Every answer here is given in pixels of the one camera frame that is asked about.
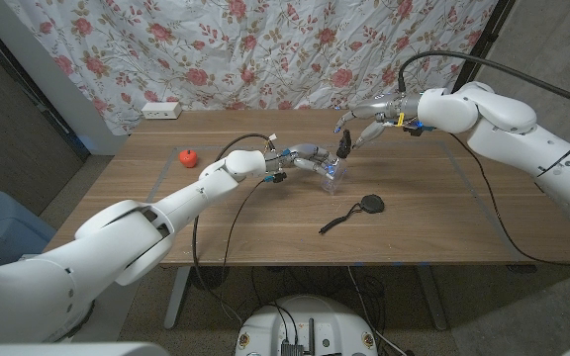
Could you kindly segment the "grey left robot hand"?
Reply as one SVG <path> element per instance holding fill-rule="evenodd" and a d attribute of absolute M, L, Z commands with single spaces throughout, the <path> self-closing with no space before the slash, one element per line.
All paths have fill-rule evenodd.
<path fill-rule="evenodd" d="M 313 143 L 300 143 L 281 151 L 266 153 L 266 171 L 276 173 L 284 168 L 297 167 L 313 171 L 329 180 L 334 179 L 337 157 Z"/>

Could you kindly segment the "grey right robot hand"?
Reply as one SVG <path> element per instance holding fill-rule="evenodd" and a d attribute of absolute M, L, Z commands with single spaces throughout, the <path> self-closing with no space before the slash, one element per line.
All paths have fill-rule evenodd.
<path fill-rule="evenodd" d="M 358 119 L 373 119 L 373 122 L 360 134 L 352 148 L 356 149 L 377 138 L 387 127 L 396 125 L 403 117 L 403 122 L 415 118 L 418 113 L 419 94 L 394 95 L 379 94 L 365 100 L 347 111 L 336 123 L 334 132 L 338 133 L 347 122 Z"/>

